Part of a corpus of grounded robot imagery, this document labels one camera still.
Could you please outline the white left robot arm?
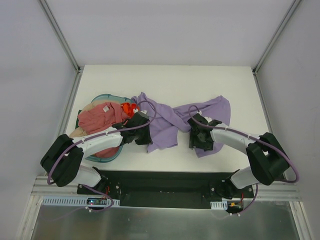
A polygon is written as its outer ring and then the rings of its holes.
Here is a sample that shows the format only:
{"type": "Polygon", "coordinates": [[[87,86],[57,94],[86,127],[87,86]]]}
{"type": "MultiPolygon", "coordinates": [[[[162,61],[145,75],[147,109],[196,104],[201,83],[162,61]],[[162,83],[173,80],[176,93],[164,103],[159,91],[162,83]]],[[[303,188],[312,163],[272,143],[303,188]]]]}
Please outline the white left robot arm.
{"type": "Polygon", "coordinates": [[[154,119],[138,111],[132,118],[97,133],[74,138],[67,134],[58,136],[40,161],[48,174],[47,184],[58,187],[71,183],[86,185],[94,194],[102,194],[106,188],[102,174],[94,167],[83,165],[83,160],[100,151],[133,141],[136,145],[151,144],[150,124],[154,119]]]}

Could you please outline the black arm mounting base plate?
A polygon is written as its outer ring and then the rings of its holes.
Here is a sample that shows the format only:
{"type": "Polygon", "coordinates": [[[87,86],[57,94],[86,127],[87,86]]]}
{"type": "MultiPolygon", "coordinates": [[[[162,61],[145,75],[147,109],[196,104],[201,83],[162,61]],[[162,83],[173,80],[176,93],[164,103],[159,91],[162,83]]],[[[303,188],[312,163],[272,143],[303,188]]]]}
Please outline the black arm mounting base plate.
{"type": "Polygon", "coordinates": [[[230,172],[156,172],[103,170],[96,190],[122,207],[210,209],[222,197],[217,188],[230,172]]]}

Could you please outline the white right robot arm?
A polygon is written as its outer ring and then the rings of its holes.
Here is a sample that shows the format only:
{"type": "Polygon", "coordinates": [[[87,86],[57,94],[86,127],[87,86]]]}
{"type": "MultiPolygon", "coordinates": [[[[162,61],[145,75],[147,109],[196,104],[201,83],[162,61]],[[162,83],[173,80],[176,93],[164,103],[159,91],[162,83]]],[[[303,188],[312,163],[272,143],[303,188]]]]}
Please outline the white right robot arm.
{"type": "Polygon", "coordinates": [[[208,151],[215,144],[226,145],[247,156],[249,166],[232,173],[222,188],[230,197],[237,197],[249,185],[271,185],[291,166],[276,137],[266,132],[251,135],[225,123],[203,117],[199,112],[190,117],[190,147],[208,151]]]}

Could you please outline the lavender t shirt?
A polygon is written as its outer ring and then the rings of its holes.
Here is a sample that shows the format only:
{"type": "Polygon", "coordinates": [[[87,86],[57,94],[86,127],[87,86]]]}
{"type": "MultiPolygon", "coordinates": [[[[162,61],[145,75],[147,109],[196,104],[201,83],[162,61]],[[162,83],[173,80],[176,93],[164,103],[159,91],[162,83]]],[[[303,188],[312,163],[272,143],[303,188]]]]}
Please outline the lavender t shirt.
{"type": "MultiPolygon", "coordinates": [[[[141,92],[138,96],[133,96],[131,100],[134,103],[139,103],[139,108],[142,111],[147,111],[150,117],[157,113],[155,120],[149,125],[152,144],[147,147],[148,153],[177,146],[178,131],[188,133],[191,130],[188,124],[191,103],[171,107],[155,102],[148,98],[144,92],[141,92]]],[[[202,116],[221,121],[226,125],[230,124],[231,105],[223,96],[194,103],[194,105],[201,111],[202,116]]]]}

